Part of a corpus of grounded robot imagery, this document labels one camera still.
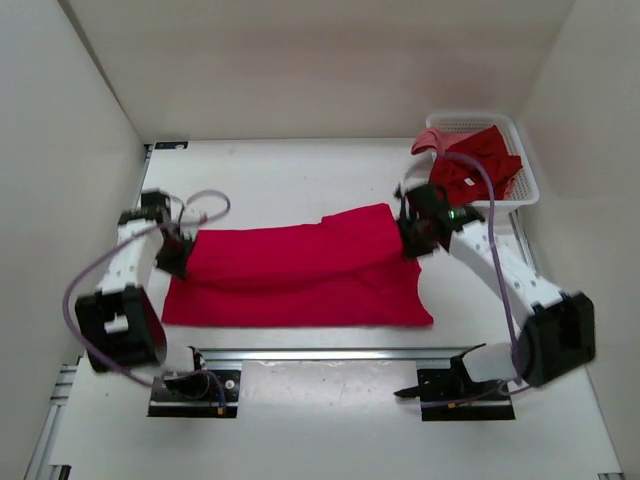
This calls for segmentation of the dark red t shirt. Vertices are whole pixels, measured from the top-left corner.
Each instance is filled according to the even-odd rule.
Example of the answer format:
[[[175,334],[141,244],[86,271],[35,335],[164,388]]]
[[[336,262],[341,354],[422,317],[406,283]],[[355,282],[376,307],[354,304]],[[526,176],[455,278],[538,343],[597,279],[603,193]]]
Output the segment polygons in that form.
[[[505,200],[522,169],[522,160],[507,150],[504,138],[496,126],[465,136],[445,151],[476,160],[485,170],[494,191],[496,201]],[[488,186],[477,168],[463,160],[442,159],[435,161],[429,180],[445,188],[452,206],[488,200]]]

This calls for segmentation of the magenta t shirt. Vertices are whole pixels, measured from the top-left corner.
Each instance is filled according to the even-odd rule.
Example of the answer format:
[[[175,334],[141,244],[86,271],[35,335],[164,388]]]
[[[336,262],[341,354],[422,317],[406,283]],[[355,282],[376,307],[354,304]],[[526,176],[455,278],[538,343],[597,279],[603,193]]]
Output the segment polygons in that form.
[[[315,224],[202,230],[162,321],[194,328],[428,328],[421,267],[385,203]]]

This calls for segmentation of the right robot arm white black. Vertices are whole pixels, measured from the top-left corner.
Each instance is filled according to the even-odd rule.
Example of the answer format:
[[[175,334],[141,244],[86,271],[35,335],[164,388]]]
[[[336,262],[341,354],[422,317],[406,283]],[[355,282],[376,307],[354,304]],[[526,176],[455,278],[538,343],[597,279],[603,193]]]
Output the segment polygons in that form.
[[[477,396],[486,382],[524,381],[539,388],[591,363],[596,357],[595,312],[582,292],[569,294],[540,276],[495,232],[495,188],[486,169],[464,154],[443,160],[471,166],[490,197],[485,212],[454,206],[429,178],[434,161],[415,161],[395,192],[404,253],[419,258],[441,249],[466,265],[502,301],[509,340],[474,347],[452,361],[449,387],[460,399]]]

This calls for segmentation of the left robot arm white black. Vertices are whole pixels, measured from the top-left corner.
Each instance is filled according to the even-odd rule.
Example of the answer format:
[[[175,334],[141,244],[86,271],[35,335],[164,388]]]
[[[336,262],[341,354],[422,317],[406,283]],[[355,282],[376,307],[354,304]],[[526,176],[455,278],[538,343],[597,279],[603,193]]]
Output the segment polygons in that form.
[[[175,198],[161,190],[141,194],[140,205],[121,213],[118,252],[96,290],[74,305],[80,333],[126,369],[156,367],[167,359],[167,338],[146,288],[159,269],[183,280],[195,238],[168,226]]]

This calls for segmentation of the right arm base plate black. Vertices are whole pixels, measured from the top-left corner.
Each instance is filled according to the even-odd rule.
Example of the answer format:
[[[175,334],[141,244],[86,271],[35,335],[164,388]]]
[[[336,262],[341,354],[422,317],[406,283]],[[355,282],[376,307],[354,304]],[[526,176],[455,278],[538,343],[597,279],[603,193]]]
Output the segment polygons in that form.
[[[464,384],[451,369],[417,370],[417,384],[394,392],[400,401],[418,400],[423,422],[511,421],[512,401],[499,381]]]

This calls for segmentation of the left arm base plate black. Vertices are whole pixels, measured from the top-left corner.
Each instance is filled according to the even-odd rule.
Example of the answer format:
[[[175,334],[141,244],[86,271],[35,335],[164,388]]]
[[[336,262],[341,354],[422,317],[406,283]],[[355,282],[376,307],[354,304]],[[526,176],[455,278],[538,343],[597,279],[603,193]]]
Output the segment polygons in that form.
[[[183,380],[155,378],[148,403],[151,418],[236,418],[241,371],[214,369]]]

